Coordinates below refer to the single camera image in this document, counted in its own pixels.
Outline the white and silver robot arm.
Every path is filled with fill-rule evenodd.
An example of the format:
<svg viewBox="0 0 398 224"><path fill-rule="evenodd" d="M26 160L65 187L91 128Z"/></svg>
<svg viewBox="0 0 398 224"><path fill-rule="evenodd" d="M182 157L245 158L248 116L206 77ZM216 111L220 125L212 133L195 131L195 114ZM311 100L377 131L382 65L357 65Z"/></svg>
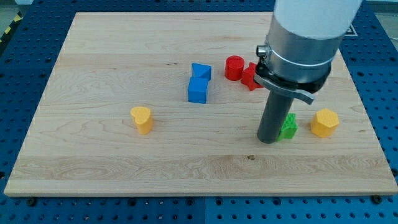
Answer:
<svg viewBox="0 0 398 224"><path fill-rule="evenodd" d="M276 142L295 99L313 103L361 5L362 0L276 0L265 41L256 48L253 80L269 90L260 141Z"/></svg>

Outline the black clamp with silver lever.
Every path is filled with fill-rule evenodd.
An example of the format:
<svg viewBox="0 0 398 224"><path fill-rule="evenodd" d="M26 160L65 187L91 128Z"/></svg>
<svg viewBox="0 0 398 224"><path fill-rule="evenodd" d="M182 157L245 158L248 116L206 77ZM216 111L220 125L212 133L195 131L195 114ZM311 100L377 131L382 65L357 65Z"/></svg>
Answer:
<svg viewBox="0 0 398 224"><path fill-rule="evenodd" d="M328 73L326 75L313 82L297 83L284 80L283 78L274 75L265 65L264 61L259 60L256 65L253 80L267 88L269 91L274 91L277 94L288 98L296 98L304 101L308 105L311 105L315 100L314 93L323 87L330 71L331 68L328 69Z"/></svg>

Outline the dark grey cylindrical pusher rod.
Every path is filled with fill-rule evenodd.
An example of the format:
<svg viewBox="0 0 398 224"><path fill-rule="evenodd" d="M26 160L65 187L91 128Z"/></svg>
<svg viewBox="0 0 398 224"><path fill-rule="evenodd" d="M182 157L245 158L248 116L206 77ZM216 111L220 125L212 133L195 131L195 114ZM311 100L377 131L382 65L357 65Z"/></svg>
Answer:
<svg viewBox="0 0 398 224"><path fill-rule="evenodd" d="M257 138L261 142L266 144L276 142L292 102L293 98L280 95L274 91L269 93L257 130Z"/></svg>

